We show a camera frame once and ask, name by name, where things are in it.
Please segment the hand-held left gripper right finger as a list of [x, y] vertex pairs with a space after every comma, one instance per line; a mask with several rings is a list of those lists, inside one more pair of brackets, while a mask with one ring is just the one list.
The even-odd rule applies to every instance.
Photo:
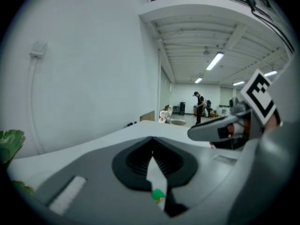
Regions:
[[165, 209], [152, 225], [229, 225], [238, 186], [226, 184], [239, 164], [239, 150], [152, 138], [154, 158], [166, 175]]

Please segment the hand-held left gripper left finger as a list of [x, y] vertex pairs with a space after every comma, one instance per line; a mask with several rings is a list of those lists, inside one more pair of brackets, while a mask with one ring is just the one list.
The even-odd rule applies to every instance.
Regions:
[[36, 198], [59, 225], [166, 225], [146, 179], [151, 137], [90, 151], [48, 178]]

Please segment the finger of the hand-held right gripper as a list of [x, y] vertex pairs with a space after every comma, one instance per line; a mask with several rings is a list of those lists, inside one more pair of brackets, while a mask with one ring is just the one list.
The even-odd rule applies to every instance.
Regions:
[[224, 142], [230, 139], [248, 136], [251, 127], [251, 111], [229, 114], [192, 126], [188, 137], [193, 141]]

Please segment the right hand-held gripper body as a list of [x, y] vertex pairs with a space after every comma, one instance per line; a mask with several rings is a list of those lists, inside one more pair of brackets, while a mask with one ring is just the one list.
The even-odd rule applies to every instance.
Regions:
[[251, 127], [248, 136], [224, 142], [211, 142], [212, 148], [241, 149], [248, 140], [260, 137], [265, 132], [265, 124], [277, 109], [267, 89], [271, 81], [259, 69], [254, 72], [240, 94], [230, 100], [231, 114], [251, 111]]

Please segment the green small packet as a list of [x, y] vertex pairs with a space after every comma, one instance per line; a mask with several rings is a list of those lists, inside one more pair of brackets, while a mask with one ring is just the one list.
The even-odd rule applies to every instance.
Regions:
[[162, 190], [160, 190], [159, 188], [156, 188], [156, 189], [152, 190], [151, 197], [152, 197], [152, 200], [154, 200], [156, 204], [160, 204], [162, 201], [165, 200], [166, 196]]

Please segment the green three-tier glass dish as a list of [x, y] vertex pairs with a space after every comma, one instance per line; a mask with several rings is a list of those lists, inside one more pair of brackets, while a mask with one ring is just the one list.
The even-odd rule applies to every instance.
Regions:
[[8, 168], [18, 151], [22, 148], [25, 139], [24, 132], [21, 130], [11, 129], [0, 131], [0, 163], [15, 190], [28, 195], [34, 195], [34, 189], [31, 186], [26, 185], [21, 180], [11, 179], [8, 174]]

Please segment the person's right forearm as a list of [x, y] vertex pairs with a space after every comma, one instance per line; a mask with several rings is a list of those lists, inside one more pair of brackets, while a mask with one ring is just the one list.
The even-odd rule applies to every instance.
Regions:
[[281, 118], [277, 110], [270, 116], [269, 120], [265, 124], [265, 131], [271, 131], [281, 125]]

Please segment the plush toys on counter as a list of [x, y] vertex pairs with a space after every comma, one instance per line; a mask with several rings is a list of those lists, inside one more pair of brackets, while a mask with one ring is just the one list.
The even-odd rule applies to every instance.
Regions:
[[168, 110], [167, 111], [161, 110], [160, 113], [159, 113], [158, 122], [169, 124], [170, 123], [170, 115], [171, 115], [171, 113]]

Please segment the long ceiling light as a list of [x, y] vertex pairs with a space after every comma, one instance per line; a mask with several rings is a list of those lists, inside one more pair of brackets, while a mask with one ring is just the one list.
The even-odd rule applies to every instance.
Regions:
[[223, 58], [224, 54], [221, 52], [218, 52], [215, 57], [213, 58], [213, 60], [209, 63], [209, 65], [206, 67], [207, 71], [212, 70], [217, 64], [218, 62]]

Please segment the leaning cardboard sheet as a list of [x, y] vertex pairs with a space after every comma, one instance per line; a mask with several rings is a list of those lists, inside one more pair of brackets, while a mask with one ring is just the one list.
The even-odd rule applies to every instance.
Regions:
[[140, 116], [140, 121], [143, 120], [149, 120], [149, 121], [155, 121], [155, 111], [151, 111], [149, 113], [143, 114]]

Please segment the white wall switch box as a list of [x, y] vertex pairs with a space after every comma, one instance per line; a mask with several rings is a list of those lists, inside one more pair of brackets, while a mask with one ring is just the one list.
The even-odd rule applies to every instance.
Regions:
[[43, 58], [47, 50], [47, 42], [36, 41], [32, 45], [32, 49], [29, 52], [30, 57]]

